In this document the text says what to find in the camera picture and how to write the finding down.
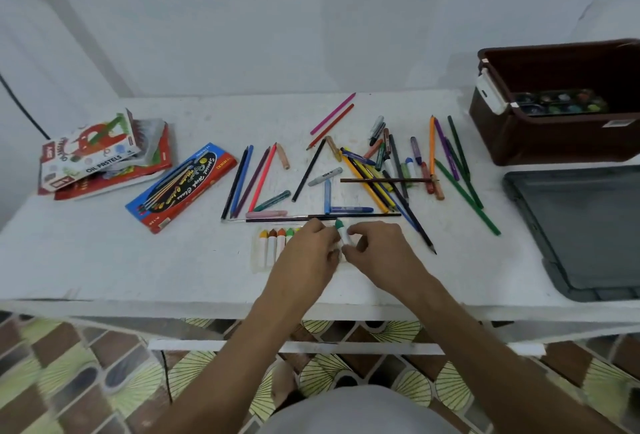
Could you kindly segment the person's left hand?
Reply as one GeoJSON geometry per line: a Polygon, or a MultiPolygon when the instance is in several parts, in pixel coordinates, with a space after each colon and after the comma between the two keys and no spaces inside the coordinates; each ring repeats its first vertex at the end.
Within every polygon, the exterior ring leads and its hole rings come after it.
{"type": "Polygon", "coordinates": [[[335,227],[308,221],[292,237],[271,269],[260,300],[274,309],[302,316],[315,304],[337,269],[321,261],[340,241],[335,227]]]}

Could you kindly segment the person's right hand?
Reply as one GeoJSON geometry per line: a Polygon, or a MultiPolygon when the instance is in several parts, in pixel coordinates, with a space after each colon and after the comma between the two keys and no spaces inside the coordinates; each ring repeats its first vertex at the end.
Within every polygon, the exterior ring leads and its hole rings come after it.
{"type": "Polygon", "coordinates": [[[399,225],[362,221],[348,227],[348,232],[350,236],[359,236],[355,246],[369,247],[371,265],[356,268],[402,303],[407,305],[431,278],[399,225]]]}

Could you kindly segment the person's right forearm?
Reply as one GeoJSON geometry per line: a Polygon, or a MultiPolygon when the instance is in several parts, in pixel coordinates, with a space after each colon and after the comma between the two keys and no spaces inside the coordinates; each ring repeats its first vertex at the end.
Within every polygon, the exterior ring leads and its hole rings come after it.
{"type": "Polygon", "coordinates": [[[424,269],[394,293],[443,349],[497,434],[623,434],[486,331],[424,269]]]}

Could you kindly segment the person's left forearm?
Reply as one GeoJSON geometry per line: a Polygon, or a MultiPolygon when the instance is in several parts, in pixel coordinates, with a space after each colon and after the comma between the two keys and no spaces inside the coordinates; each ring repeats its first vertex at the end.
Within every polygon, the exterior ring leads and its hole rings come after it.
{"type": "Polygon", "coordinates": [[[268,367],[311,306],[301,298],[263,293],[148,434],[238,434],[268,367]]]}

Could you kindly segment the clear plastic crayon tray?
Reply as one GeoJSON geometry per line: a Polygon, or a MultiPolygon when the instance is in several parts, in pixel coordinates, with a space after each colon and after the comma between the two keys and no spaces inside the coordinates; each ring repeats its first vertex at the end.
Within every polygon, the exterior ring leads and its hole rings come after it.
{"type": "Polygon", "coordinates": [[[249,246],[254,273],[269,273],[282,252],[300,229],[301,221],[293,223],[259,223],[249,246]]]}

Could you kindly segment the scatter of loose crayons and markers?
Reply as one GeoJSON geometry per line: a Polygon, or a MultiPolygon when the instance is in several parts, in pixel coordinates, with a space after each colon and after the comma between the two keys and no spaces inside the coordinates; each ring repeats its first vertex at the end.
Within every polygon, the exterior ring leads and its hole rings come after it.
{"type": "MultiPolygon", "coordinates": [[[[353,153],[349,151],[346,147],[341,147],[338,149],[333,146],[333,141],[330,136],[326,137],[325,143],[331,144],[332,149],[336,151],[335,156],[338,160],[341,160],[341,163],[347,165],[347,167],[353,172],[354,179],[347,179],[344,182],[359,182],[365,187],[365,190],[369,192],[371,195],[371,199],[373,199],[376,203],[376,206],[380,208],[380,211],[384,213],[388,213],[390,211],[396,210],[398,208],[398,204],[394,204],[395,202],[392,200],[391,194],[393,193],[391,184],[400,183],[400,184],[410,184],[412,182],[424,182],[428,187],[433,185],[434,180],[428,175],[428,168],[426,164],[423,162],[420,166],[420,170],[423,171],[422,177],[416,178],[412,174],[409,174],[409,177],[405,177],[404,174],[400,174],[399,178],[395,181],[391,178],[386,179],[382,176],[381,171],[386,170],[386,162],[391,154],[396,153],[392,146],[393,142],[391,142],[391,137],[386,128],[386,124],[383,120],[383,116],[380,115],[378,120],[376,121],[376,125],[371,133],[372,141],[370,143],[370,148],[365,155],[357,155],[357,153],[353,153]],[[377,161],[371,160],[372,156],[376,155],[379,158],[377,161]]],[[[372,212],[372,208],[364,207],[360,211],[355,210],[355,208],[351,207],[349,210],[347,208],[339,209],[339,207],[331,207],[331,199],[330,199],[330,188],[331,182],[330,180],[336,176],[339,176],[342,173],[342,167],[338,167],[333,169],[330,172],[324,173],[321,176],[318,176],[311,181],[304,181],[302,184],[307,184],[309,186],[316,186],[320,183],[327,183],[325,187],[325,200],[324,200],[324,214],[328,215],[331,213],[369,213],[372,212]]],[[[288,197],[285,196],[286,193],[277,195],[271,201],[265,201],[263,204],[256,206],[253,211],[248,211],[245,215],[247,221],[259,221],[263,219],[271,219],[271,218],[284,218],[287,216],[287,212],[271,210],[270,206],[275,206],[275,204],[282,201],[280,198],[284,199],[288,197]]]]}

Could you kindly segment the white table crossbar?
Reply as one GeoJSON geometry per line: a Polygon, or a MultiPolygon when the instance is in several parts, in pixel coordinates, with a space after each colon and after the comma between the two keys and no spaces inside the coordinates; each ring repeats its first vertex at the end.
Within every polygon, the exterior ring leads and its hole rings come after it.
{"type": "MultiPolygon", "coordinates": [[[[220,351],[225,340],[150,339],[153,351],[220,351]]],[[[286,341],[278,350],[282,354],[308,355],[417,355],[442,356],[444,350],[435,343],[396,342],[302,342],[286,341]]]]}

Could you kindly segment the scatter of coloured pencils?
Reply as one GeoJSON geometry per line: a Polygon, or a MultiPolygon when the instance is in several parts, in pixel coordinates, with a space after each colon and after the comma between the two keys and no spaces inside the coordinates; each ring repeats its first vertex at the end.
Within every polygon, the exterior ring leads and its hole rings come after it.
{"type": "Polygon", "coordinates": [[[217,109],[225,118],[221,137],[228,150],[241,152],[253,146],[247,159],[244,185],[265,161],[246,199],[244,211],[252,203],[258,206],[273,195],[289,190],[291,196],[274,204],[271,210],[287,210],[289,217],[321,213],[324,184],[310,187],[318,176],[339,166],[344,172],[330,179],[334,205],[374,206],[390,213],[402,206],[387,184],[340,183],[341,178],[375,178],[380,176],[366,166],[332,154],[328,142],[358,155],[369,150],[371,127],[380,117],[393,141],[391,157],[382,169],[391,177],[401,172],[409,177],[432,178],[433,183],[413,183],[405,201],[419,218],[421,226],[444,255],[437,236],[445,234],[455,246],[462,243],[461,233],[470,232],[472,242],[480,236],[498,236],[502,226],[497,213],[490,210],[489,187],[482,181],[491,179],[483,171],[482,145],[463,109],[459,90],[424,90],[404,92],[358,92],[343,108],[323,124],[315,134],[311,130],[344,96],[293,94],[281,96],[246,96],[226,99],[217,109]]]}

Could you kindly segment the grey shirt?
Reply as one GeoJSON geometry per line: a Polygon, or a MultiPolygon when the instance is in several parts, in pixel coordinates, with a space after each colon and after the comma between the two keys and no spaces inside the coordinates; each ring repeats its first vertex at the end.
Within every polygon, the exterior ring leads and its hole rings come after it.
{"type": "Polygon", "coordinates": [[[377,385],[291,394],[256,434],[460,434],[427,407],[377,385]]]}

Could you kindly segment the blue and red pencil box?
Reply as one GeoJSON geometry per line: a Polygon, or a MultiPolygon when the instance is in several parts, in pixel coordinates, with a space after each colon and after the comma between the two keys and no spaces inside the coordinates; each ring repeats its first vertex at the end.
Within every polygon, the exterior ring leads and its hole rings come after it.
{"type": "Polygon", "coordinates": [[[207,143],[125,209],[152,234],[158,234],[237,164],[231,153],[207,143]]]}

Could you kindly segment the white bin latch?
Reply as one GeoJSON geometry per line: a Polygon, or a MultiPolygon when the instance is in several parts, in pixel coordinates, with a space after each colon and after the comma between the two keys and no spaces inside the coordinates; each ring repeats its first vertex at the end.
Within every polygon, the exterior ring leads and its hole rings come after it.
{"type": "Polygon", "coordinates": [[[509,101],[494,82],[488,67],[483,67],[480,70],[476,78],[476,90],[493,114],[501,115],[508,110],[509,101]]]}

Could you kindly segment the clear plastic crayon case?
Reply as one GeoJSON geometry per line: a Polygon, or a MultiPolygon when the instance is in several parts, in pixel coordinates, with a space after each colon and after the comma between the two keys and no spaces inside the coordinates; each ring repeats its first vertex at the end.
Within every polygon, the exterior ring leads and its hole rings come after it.
{"type": "Polygon", "coordinates": [[[152,165],[166,123],[162,119],[134,119],[133,123],[141,151],[109,166],[107,172],[120,172],[132,166],[148,167],[152,165]]]}

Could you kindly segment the red flat box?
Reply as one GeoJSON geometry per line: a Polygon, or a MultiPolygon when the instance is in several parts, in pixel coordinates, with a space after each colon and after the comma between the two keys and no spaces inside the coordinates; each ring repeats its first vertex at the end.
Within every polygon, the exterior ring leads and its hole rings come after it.
{"type": "Polygon", "coordinates": [[[97,172],[55,193],[38,190],[38,195],[45,195],[56,201],[84,199],[157,179],[171,167],[170,130],[165,122],[163,133],[149,166],[133,165],[115,171],[97,172]]]}

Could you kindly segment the grey plastic bin lid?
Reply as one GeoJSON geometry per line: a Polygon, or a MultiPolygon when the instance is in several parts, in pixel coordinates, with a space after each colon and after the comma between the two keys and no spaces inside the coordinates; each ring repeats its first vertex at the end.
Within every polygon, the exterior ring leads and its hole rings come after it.
{"type": "Polygon", "coordinates": [[[502,185],[560,294],[640,300],[640,165],[507,172],[502,185]]]}

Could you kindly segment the brown plastic storage bin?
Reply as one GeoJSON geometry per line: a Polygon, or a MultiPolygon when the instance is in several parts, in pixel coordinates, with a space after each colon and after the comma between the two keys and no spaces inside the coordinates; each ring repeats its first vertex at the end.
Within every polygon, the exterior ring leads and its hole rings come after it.
{"type": "Polygon", "coordinates": [[[469,115],[494,164],[625,162],[640,155],[640,39],[478,51],[478,75],[490,69],[509,101],[495,115],[475,89],[469,115]],[[606,114],[529,117],[516,92],[592,89],[606,114]]]}

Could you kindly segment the watercolour paint palette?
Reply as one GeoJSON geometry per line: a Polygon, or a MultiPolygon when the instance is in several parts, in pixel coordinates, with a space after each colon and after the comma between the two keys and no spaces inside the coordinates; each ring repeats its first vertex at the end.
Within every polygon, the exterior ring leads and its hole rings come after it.
{"type": "Polygon", "coordinates": [[[608,103],[592,89],[516,92],[515,102],[529,117],[606,114],[608,103]]]}

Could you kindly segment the white pastel box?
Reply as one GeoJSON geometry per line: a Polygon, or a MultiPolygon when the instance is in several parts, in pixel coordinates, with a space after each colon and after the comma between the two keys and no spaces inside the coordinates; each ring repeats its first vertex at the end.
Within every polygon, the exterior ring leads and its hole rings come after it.
{"type": "Polygon", "coordinates": [[[116,112],[42,145],[38,192],[54,193],[140,151],[132,113],[116,112]]]}

